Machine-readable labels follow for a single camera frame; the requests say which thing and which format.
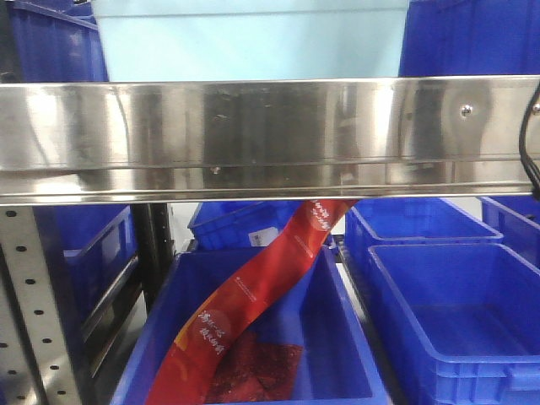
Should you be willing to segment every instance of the blue storage crate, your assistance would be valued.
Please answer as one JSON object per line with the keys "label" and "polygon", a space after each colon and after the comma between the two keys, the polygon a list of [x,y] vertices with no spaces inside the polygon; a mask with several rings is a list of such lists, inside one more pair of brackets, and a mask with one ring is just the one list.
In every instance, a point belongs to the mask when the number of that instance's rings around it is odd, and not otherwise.
{"label": "blue storage crate", "polygon": [[483,221],[505,236],[505,245],[540,266],[540,202],[530,196],[481,197]]}
{"label": "blue storage crate", "polygon": [[300,201],[203,202],[188,228],[203,250],[267,246]]}
{"label": "blue storage crate", "polygon": [[366,282],[370,281],[367,250],[373,245],[501,243],[502,239],[500,232],[444,198],[366,199],[345,216],[345,245]]}
{"label": "blue storage crate", "polygon": [[125,205],[56,207],[64,257],[83,320],[137,249]]}
{"label": "blue storage crate", "polygon": [[370,312],[411,405],[540,403],[540,272],[497,244],[373,246]]}
{"label": "blue storage crate", "polygon": [[[222,282],[259,251],[259,248],[196,251],[177,258],[111,404],[144,404],[181,325]],[[369,346],[328,250],[251,329],[262,341],[304,347],[292,401],[280,403],[387,404]]]}
{"label": "blue storage crate", "polygon": [[7,5],[24,81],[107,81],[89,3],[69,8],[66,1],[14,0]]}
{"label": "blue storage crate", "polygon": [[539,74],[535,0],[415,0],[400,75]]}

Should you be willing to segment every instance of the metal shelf frame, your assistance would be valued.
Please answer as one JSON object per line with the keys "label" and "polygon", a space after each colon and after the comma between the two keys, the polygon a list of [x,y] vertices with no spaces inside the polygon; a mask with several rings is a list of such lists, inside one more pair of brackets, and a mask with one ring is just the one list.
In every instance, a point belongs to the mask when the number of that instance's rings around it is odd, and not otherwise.
{"label": "metal shelf frame", "polygon": [[[92,377],[127,316],[115,302],[143,290],[151,304],[165,278],[166,203],[529,193],[518,133],[539,81],[0,84],[8,403],[95,403]],[[540,159],[540,138],[528,148]],[[81,203],[132,204],[141,247],[82,327],[49,207]],[[93,337],[110,313],[111,338]]]}

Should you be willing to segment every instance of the shelving rack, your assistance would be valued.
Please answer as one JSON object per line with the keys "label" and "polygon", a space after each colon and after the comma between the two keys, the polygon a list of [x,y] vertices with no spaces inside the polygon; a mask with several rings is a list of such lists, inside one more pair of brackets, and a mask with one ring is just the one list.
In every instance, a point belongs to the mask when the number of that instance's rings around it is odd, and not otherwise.
{"label": "shelving rack", "polygon": [[[83,343],[118,295],[80,327],[49,205],[133,204],[156,294],[164,203],[528,193],[517,134],[539,80],[0,85],[0,358],[16,371],[2,382],[20,403],[95,401]],[[528,148],[537,159],[538,138]],[[132,297],[116,319],[140,293],[137,260],[111,288]]]}

